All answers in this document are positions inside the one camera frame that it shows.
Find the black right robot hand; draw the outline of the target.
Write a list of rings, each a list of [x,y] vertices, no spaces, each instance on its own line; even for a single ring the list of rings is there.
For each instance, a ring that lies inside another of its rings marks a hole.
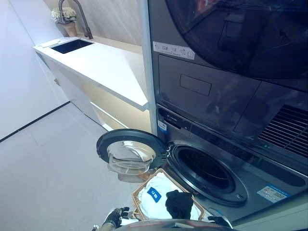
[[[224,226],[224,227],[229,227],[231,229],[233,228],[230,222],[226,221],[223,217],[208,216],[207,219],[211,223],[215,223],[217,225]]]

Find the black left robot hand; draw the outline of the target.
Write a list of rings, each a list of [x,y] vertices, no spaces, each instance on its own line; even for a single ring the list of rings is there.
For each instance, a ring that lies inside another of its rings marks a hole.
[[[103,226],[111,225],[112,228],[119,228],[122,219],[128,219],[129,207],[115,208],[106,217]]]

